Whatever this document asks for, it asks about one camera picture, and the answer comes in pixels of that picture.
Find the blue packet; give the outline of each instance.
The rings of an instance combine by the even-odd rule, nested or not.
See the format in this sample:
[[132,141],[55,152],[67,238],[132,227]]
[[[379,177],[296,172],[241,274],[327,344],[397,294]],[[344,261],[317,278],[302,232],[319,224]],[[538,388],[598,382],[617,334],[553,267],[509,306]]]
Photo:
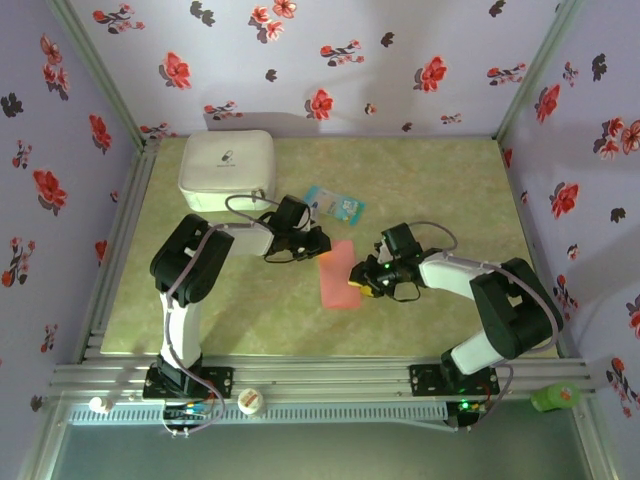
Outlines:
[[331,215],[353,226],[360,220],[365,204],[346,195],[338,195],[329,190],[312,186],[304,196],[304,201],[311,207],[312,218],[317,213]]

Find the pink sponge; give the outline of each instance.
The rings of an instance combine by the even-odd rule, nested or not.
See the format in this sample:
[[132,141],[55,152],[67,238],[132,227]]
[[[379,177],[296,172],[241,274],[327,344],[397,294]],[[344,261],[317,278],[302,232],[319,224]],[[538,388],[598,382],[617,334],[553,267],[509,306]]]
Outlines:
[[331,251],[318,257],[320,294],[324,308],[349,309],[360,306],[360,289],[348,284],[356,252],[351,240],[331,245]]

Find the white bottle cap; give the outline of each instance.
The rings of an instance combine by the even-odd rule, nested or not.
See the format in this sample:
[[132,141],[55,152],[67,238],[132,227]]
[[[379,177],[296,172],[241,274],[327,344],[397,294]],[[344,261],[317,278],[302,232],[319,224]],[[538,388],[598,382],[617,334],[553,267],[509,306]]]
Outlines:
[[89,400],[89,409],[96,413],[109,413],[113,408],[113,402],[108,398],[93,397]]
[[249,417],[260,415],[265,406],[264,397],[253,388],[247,388],[238,395],[238,408]]

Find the white box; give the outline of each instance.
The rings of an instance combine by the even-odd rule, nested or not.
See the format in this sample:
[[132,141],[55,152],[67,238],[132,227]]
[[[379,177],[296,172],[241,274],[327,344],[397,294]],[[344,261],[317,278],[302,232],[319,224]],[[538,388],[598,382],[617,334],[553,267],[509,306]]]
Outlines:
[[[273,138],[262,130],[194,133],[184,149],[178,187],[196,212],[224,211],[227,197],[236,194],[273,200]],[[239,198],[231,202],[231,207],[264,210],[270,204]]]

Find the wall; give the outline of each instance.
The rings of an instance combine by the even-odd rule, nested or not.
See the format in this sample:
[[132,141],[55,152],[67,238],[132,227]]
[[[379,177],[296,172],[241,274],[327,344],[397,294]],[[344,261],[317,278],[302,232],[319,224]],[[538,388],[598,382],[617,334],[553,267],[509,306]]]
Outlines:
[[31,446],[53,366],[73,361],[133,148],[43,1],[3,4],[0,31],[4,480]]
[[559,4],[69,1],[148,136],[494,134]]
[[544,275],[603,384],[616,450],[636,478],[640,4],[585,3],[503,146]]

